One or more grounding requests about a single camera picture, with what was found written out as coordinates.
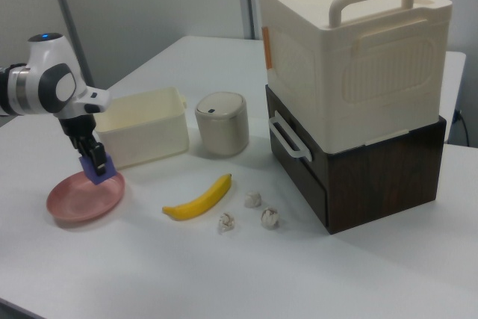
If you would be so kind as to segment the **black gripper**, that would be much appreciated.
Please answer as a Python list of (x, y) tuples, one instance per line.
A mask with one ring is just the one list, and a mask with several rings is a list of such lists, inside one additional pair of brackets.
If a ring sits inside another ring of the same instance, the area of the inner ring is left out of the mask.
[(70, 119), (59, 119), (63, 133), (70, 139), (72, 145), (77, 147), (82, 157), (89, 158), (93, 171), (97, 176), (106, 173), (107, 156), (104, 146), (96, 142), (93, 130), (96, 121), (92, 114), (81, 115)]

